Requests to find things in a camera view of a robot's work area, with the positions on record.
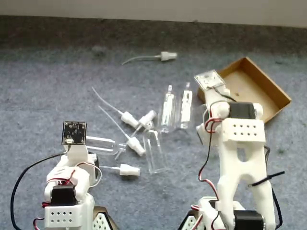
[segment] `cable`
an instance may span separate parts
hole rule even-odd
[[[201,223],[201,220],[202,220],[202,214],[200,214],[197,221],[195,222],[195,224],[192,226],[192,228],[190,230],[195,230],[199,226],[199,224]]]
[[[81,164],[87,164],[87,165],[93,166],[93,167],[95,167],[99,171],[99,173],[100,173],[99,179],[97,180],[97,182],[94,185],[90,186],[90,188],[93,188],[93,187],[97,186],[99,184],[99,182],[101,181],[101,178],[102,178],[101,169],[99,167],[97,167],[96,165],[88,163],[88,162],[85,162],[85,161],[76,164],[75,167],[78,167]]]
[[[266,181],[272,179],[272,178],[275,177],[275,176],[280,176],[280,175],[282,175],[282,174],[284,174],[284,171],[281,171],[281,172],[278,172],[278,173],[275,173],[275,174],[271,174],[271,175],[267,175],[267,177],[265,177],[264,179],[262,179],[262,180],[260,180],[260,181],[258,181],[258,182],[249,184],[248,186],[249,186],[249,187],[255,187],[255,186],[259,185],[259,184],[262,184],[263,182],[266,182]]]
[[[199,211],[200,207],[198,205],[191,205],[191,209],[195,211]]]
[[[216,217],[213,219],[213,221],[212,221],[212,223],[211,223],[211,229],[212,229],[212,230],[226,230],[226,229],[215,229],[214,226],[213,226],[213,225],[214,225],[214,222],[217,220],[217,218],[219,217],[219,215],[220,215],[220,211],[217,212]]]
[[[270,149],[269,146],[266,146],[266,145],[264,146],[264,148],[267,150],[267,152],[265,153],[265,163],[266,163],[266,166],[268,166],[268,160],[269,160],[269,155],[270,155],[271,149]],[[276,209],[277,209],[278,221],[279,221],[279,223],[276,225],[275,229],[279,229],[283,225],[283,215],[282,215],[282,211],[280,209],[280,206],[279,206],[279,203],[278,203],[278,200],[277,200],[277,197],[276,197],[276,194],[274,192],[273,187],[272,187],[272,195],[273,195],[273,201],[274,201]]]
[[[198,180],[200,182],[206,182],[210,185],[210,187],[213,189],[214,193],[215,193],[215,196],[216,196],[216,199],[218,200],[218,194],[217,194],[217,190],[214,186],[214,184],[212,183],[212,181],[208,180],[208,179],[205,179],[203,180],[202,177],[201,177],[201,173],[202,173],[202,170],[205,168],[206,164],[208,163],[208,160],[209,160],[209,156],[210,156],[210,149],[211,149],[211,141],[212,141],[212,129],[213,129],[213,125],[214,125],[214,121],[212,122],[211,124],[211,132],[210,132],[210,138],[209,138],[209,146],[208,146],[208,154],[207,154],[207,159],[205,161],[205,163],[203,164],[203,166],[201,167],[201,169],[199,170],[198,172]]]
[[[16,181],[16,184],[13,188],[13,191],[12,191],[12,195],[11,195],[11,204],[10,204],[10,212],[11,212],[11,221],[12,221],[12,225],[13,227],[16,229],[16,230],[21,230],[21,228],[19,228],[15,222],[15,216],[14,216],[14,200],[15,200],[15,194],[16,194],[16,191],[17,191],[17,188],[18,188],[18,185],[20,183],[20,181],[22,180],[23,176],[25,175],[25,173],[31,169],[33,166],[41,163],[41,162],[44,162],[46,160],[49,160],[49,159],[52,159],[54,157],[59,157],[59,156],[62,156],[62,155],[65,155],[66,153],[69,152],[69,150],[71,149],[71,145],[68,145],[68,148],[67,150],[64,152],[64,153],[60,153],[60,154],[54,154],[54,155],[51,155],[49,157],[46,157],[46,158],[43,158],[31,165],[29,165],[28,167],[26,167],[23,172],[20,174],[20,176],[18,177],[17,181]]]
[[[280,210],[280,206],[279,206],[276,194],[273,190],[273,187],[272,187],[272,195],[273,195],[273,200],[274,200],[274,203],[277,209],[278,220],[279,220],[279,223],[276,225],[275,229],[279,229],[283,225],[283,216],[282,216],[282,211]]]
[[[138,57],[132,57],[130,59],[128,59],[127,61],[124,61],[121,65],[125,65],[128,62],[134,61],[134,60],[138,60],[138,59],[149,59],[149,58],[161,58],[161,55],[156,55],[156,56],[138,56]]]
[[[123,112],[120,111],[119,109],[115,108],[113,105],[111,105],[109,102],[107,102],[105,99],[103,99],[99,93],[97,93],[97,91],[95,90],[95,88],[92,86],[92,90],[94,91],[94,93],[97,95],[97,97],[106,105],[108,105],[110,108],[114,109],[116,112],[118,112],[120,115],[123,115]]]
[[[33,220],[33,226],[34,226],[34,229],[35,230],[40,230],[38,227],[37,227],[37,225],[36,225],[36,221],[37,220],[44,220],[45,218],[39,218],[39,217],[37,217],[37,218],[35,218],[34,220]]]
[[[231,96],[228,96],[228,95],[225,95],[225,94],[220,93],[215,87],[213,87],[213,89],[214,89],[219,95],[221,95],[222,97],[227,98],[227,99],[229,99],[229,100],[232,100],[233,102],[236,102],[236,100],[235,100],[234,98],[232,98]]]
[[[271,149],[267,145],[265,145],[264,148],[267,150],[266,153],[265,153],[265,165],[268,166],[268,160],[269,160],[269,155],[270,155]]]
[[[126,138],[130,139],[130,137],[125,133],[125,131],[119,126],[119,124],[110,116],[110,114],[107,113],[106,110],[104,110],[103,108],[101,108],[101,106],[98,106],[99,109],[102,110],[102,112],[104,112],[110,119],[111,121],[113,121],[113,123],[120,129],[120,131],[125,135]]]

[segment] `white spray nozzle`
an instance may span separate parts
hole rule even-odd
[[[140,144],[136,137],[129,138],[126,143],[130,148],[132,148],[141,157],[145,153],[145,149]]]
[[[138,167],[132,167],[128,164],[120,164],[119,174],[121,176],[140,176],[141,169]]]
[[[142,118],[139,120],[139,123],[141,123],[143,127],[146,127],[147,123],[152,121],[155,116],[157,116],[157,113],[154,110],[151,110],[148,112],[148,114],[142,116]]]
[[[161,61],[173,60],[177,58],[177,53],[170,53],[170,52],[162,51],[160,58],[161,58]]]
[[[141,174],[140,168],[132,167],[128,164],[120,164],[120,167],[111,167],[111,166],[104,166],[104,165],[100,165],[99,167],[105,168],[105,169],[118,170],[121,176],[140,176]]]
[[[129,112],[124,112],[120,118],[123,122],[125,122],[128,125],[131,125],[134,128],[137,128],[139,125],[139,122],[137,121],[137,119],[135,119],[132,114],[130,114]]]

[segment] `brown cardboard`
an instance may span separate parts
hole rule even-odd
[[[218,73],[225,80],[234,99],[239,102],[260,103],[263,106],[264,122],[271,120],[291,102],[291,98],[248,57],[232,63]],[[205,95],[200,88],[198,97],[205,102]]]

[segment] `glass vial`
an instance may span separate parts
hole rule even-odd
[[[172,89],[172,85],[169,85],[159,113],[158,126],[163,133],[168,133],[175,129],[175,95]]]
[[[144,148],[150,174],[160,173],[167,169],[166,156],[161,148],[161,136],[155,129],[144,131]]]

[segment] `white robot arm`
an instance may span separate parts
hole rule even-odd
[[[195,221],[195,228],[191,229],[200,230],[199,226],[203,224],[208,230],[274,230],[272,187],[267,179],[264,154],[262,106],[235,102],[229,96],[224,80],[215,71],[197,75],[195,79],[205,93],[207,105],[204,123],[197,127],[197,132],[203,143],[219,147],[220,180],[216,197],[203,197],[194,207],[201,221],[199,225]],[[238,158],[238,148],[244,150],[245,161]],[[247,211],[233,200],[241,180],[257,185],[251,187],[256,211]]]

